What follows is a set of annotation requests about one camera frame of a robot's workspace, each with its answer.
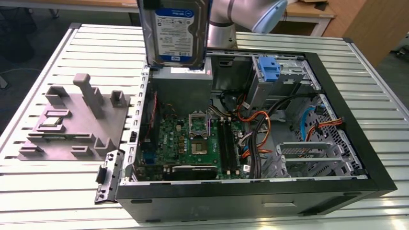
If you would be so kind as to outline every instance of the blue label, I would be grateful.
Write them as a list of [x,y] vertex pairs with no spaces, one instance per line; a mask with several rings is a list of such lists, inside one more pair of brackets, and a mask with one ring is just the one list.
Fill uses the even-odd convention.
[[195,16],[195,12],[192,10],[173,9],[173,8],[160,8],[159,10],[156,10],[156,14],[159,16],[183,17],[183,18],[192,18]]
[[171,62],[185,62],[192,58],[187,56],[171,56],[171,55],[160,55],[160,57],[164,61],[171,61]]

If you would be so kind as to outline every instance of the motherboard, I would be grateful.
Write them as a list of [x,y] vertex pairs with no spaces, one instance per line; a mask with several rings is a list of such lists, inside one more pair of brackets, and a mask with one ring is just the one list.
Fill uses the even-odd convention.
[[[187,175],[196,180],[201,177],[192,173],[193,170],[205,172],[205,179],[243,179],[239,148],[233,145],[243,135],[241,123],[220,119],[204,119],[204,122],[173,117],[161,120],[157,150],[143,152],[144,168],[139,168],[139,181],[167,180],[167,173],[175,170],[180,171],[184,179]],[[229,126],[231,134],[224,135],[219,130],[221,124]],[[192,135],[192,131],[203,131],[204,128],[208,129],[204,136]]]

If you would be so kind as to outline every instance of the chip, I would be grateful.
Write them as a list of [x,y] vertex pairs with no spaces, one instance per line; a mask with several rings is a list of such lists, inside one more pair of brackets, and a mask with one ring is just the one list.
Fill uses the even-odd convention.
[[207,145],[205,139],[192,140],[192,155],[207,155]]

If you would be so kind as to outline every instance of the hard drive label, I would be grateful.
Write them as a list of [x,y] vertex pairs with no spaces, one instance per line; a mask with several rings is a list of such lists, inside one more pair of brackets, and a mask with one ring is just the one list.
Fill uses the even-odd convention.
[[189,25],[195,12],[185,9],[161,8],[156,10],[156,31],[159,55],[165,61],[188,61],[193,51],[193,35]]

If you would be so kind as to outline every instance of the hard drive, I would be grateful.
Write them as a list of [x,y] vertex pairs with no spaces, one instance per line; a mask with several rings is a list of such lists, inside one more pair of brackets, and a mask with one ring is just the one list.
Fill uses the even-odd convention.
[[200,69],[212,0],[139,0],[148,64]]

